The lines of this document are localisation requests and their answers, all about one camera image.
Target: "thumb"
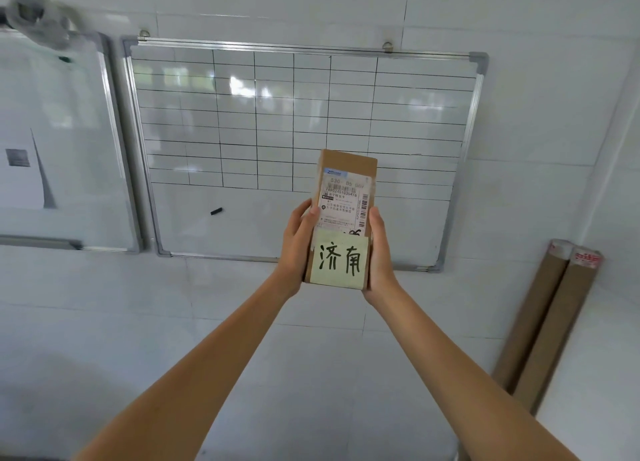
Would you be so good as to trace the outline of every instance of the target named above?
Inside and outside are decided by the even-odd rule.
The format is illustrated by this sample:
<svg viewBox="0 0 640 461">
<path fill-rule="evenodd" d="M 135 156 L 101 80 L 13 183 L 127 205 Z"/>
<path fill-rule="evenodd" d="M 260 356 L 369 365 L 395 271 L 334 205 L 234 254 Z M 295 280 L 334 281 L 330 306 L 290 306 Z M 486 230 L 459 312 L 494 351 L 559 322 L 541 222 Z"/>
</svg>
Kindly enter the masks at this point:
<svg viewBox="0 0 640 461">
<path fill-rule="evenodd" d="M 374 247 L 378 252 L 389 255 L 390 251 L 385 221 L 382 220 L 378 207 L 371 207 L 369 211 L 369 223 L 371 224 L 371 231 L 373 232 Z"/>
<path fill-rule="evenodd" d="M 303 243 L 304 245 L 308 245 L 319 217 L 320 209 L 317 206 L 311 207 L 309 212 L 303 217 L 300 227 L 294 237 L 294 241 L 299 244 Z"/>
</svg>

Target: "qr code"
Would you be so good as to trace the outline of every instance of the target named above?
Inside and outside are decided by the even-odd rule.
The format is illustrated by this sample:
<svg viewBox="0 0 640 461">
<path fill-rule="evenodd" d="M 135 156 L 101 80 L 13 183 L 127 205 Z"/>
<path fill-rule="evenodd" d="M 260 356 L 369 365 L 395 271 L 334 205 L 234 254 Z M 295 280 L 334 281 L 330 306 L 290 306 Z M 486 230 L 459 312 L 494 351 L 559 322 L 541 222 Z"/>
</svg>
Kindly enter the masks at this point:
<svg viewBox="0 0 640 461">
<path fill-rule="evenodd" d="M 5 150 L 9 166 L 30 167 L 27 150 Z"/>
</svg>

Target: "cardboard box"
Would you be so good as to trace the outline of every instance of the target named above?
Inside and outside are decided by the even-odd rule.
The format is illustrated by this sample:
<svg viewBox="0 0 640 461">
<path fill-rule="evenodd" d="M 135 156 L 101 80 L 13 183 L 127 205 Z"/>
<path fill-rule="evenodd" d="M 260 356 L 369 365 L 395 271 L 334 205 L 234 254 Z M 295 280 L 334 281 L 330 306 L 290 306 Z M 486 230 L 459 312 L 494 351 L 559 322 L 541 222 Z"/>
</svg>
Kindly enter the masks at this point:
<svg viewBox="0 0 640 461">
<path fill-rule="evenodd" d="M 549 243 L 547 253 L 538 267 L 498 363 L 493 369 L 493 379 L 510 394 L 514 392 L 533 348 L 549 305 L 569 263 L 572 249 L 573 244 L 568 240 L 553 239 Z"/>
<path fill-rule="evenodd" d="M 573 249 L 569 265 L 513 393 L 513 397 L 533 415 L 538 411 L 602 260 L 602 255 L 596 250 L 584 247 Z"/>
<path fill-rule="evenodd" d="M 366 288 L 371 253 L 369 210 L 377 170 L 375 158 L 321 151 L 313 196 L 320 217 L 309 247 L 305 282 Z"/>
</svg>

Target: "white wall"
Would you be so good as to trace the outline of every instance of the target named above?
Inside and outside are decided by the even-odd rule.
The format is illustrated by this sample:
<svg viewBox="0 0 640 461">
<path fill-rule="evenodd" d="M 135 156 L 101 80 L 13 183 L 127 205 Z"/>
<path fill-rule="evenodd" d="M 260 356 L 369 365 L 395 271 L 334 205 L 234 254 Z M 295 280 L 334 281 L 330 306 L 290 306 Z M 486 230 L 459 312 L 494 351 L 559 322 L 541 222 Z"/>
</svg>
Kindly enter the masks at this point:
<svg viewBox="0 0 640 461">
<path fill-rule="evenodd" d="M 636 0 L 62 1 L 113 38 L 148 29 L 161 37 L 375 48 L 391 40 L 403 49 L 489 53 L 445 271 L 401 274 L 486 369 L 547 240 L 572 231 L 640 36 Z M 130 158 L 139 182 L 139 160 Z M 148 208 L 140 208 L 148 226 Z M 60 457 L 271 270 L 10 247 L 0 248 L 0 265 L 0 453 Z M 306 286 L 276 323 L 201 459 L 453 454 L 455 438 L 433 399 L 358 293 Z"/>
<path fill-rule="evenodd" d="M 640 458 L 639 183 L 636 111 L 588 231 L 605 262 L 538 415 L 583 461 Z"/>
</svg>

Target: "person's left hand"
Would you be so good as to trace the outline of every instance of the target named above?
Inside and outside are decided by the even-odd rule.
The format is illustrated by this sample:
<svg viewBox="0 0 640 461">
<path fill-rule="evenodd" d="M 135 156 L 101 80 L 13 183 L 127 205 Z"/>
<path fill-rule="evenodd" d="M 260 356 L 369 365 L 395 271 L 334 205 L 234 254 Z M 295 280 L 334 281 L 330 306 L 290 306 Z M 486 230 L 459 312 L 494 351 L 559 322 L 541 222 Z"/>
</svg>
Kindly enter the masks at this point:
<svg viewBox="0 0 640 461">
<path fill-rule="evenodd" d="M 302 275 L 307 266 L 311 235 L 320 216 L 318 207 L 311 207 L 307 214 L 303 215 L 310 205 L 311 199 L 307 199 L 291 213 L 282 240 L 282 254 L 273 272 L 273 275 L 278 277 L 278 282 L 284 283 L 289 297 L 300 290 Z"/>
</svg>

